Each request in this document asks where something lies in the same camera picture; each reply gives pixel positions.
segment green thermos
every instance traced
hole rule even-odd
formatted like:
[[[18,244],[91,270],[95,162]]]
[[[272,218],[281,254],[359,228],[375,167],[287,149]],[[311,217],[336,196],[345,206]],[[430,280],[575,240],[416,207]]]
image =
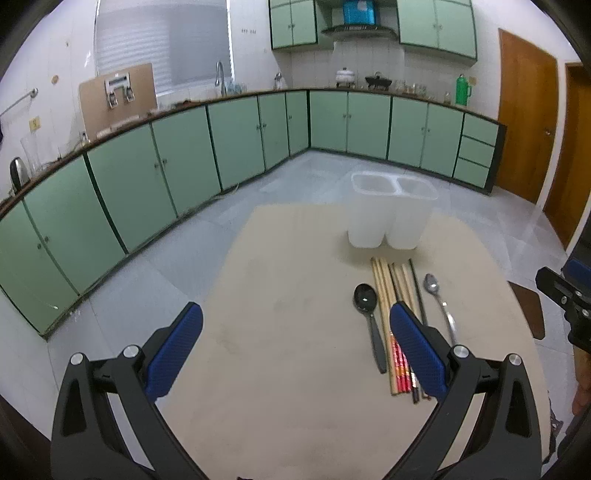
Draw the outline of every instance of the green thermos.
[[[472,85],[468,84],[468,80],[464,75],[460,75],[456,81],[456,104],[468,105],[468,97],[472,95]]]

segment person's hand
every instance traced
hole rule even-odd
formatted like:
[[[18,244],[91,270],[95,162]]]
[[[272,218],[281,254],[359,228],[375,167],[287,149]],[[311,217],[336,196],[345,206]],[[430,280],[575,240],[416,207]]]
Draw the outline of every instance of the person's hand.
[[[573,400],[573,415],[578,415],[591,403],[591,355],[580,348],[574,350],[574,373],[579,382]]]

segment silver screw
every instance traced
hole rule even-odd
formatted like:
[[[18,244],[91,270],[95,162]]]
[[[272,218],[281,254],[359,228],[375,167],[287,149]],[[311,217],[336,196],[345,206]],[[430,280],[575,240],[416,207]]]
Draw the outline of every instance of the silver screw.
[[[468,350],[463,345],[456,345],[453,348],[453,354],[458,358],[466,358],[468,355],[470,355],[470,350]]]
[[[516,353],[512,353],[509,355],[509,362],[518,367],[521,365],[521,357]]]
[[[80,365],[84,360],[84,356],[81,353],[75,353],[70,357],[70,363],[72,365]]]
[[[123,350],[123,356],[125,358],[133,358],[139,353],[139,347],[137,345],[128,345]]]

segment black spoon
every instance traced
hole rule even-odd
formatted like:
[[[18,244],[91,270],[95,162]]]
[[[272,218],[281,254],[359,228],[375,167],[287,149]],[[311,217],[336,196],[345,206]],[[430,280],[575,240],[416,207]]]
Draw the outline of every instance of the black spoon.
[[[379,335],[378,324],[374,317],[374,310],[378,304],[378,296],[373,287],[367,285],[367,283],[357,285],[355,293],[353,293],[353,304],[368,320],[369,334],[371,337],[372,349],[374,350],[375,362],[378,364],[379,372],[384,374],[388,371],[388,367],[386,365],[384,344]]]

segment green cabinet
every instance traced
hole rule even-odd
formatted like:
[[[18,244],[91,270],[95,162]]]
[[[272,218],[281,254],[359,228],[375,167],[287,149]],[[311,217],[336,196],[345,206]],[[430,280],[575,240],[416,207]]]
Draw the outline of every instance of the green cabinet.
[[[476,34],[470,6],[435,0],[439,49],[476,58]]]
[[[389,95],[349,94],[347,152],[386,158],[390,102]]]
[[[333,48],[323,30],[332,26],[332,10],[316,0],[271,0],[271,45],[277,48]]]
[[[312,147],[347,150],[347,95],[347,92],[310,92]]]
[[[271,8],[271,37],[273,48],[291,47],[294,44],[290,4]]]
[[[446,177],[453,175],[463,117],[459,110],[429,104],[421,168]]]
[[[388,160],[418,167],[421,164],[427,102],[408,98],[392,99],[392,127]]]
[[[287,126],[290,138],[290,155],[305,150],[310,145],[308,132],[308,94],[306,92],[287,92]]]
[[[149,125],[88,152],[100,193],[129,251],[176,220]]]
[[[209,105],[209,121],[222,187],[265,171],[256,97]]]
[[[285,93],[259,95],[258,102],[265,166],[269,169],[290,156]]]
[[[44,243],[78,292],[84,292],[125,253],[80,157],[27,194],[24,203]]]
[[[438,48],[433,0],[398,0],[400,43]]]
[[[476,60],[470,0],[398,0],[400,43],[452,52]]]
[[[0,285],[40,333],[77,299],[43,247],[22,203],[0,221]]]
[[[205,107],[157,120],[152,128],[179,215],[220,192]]]

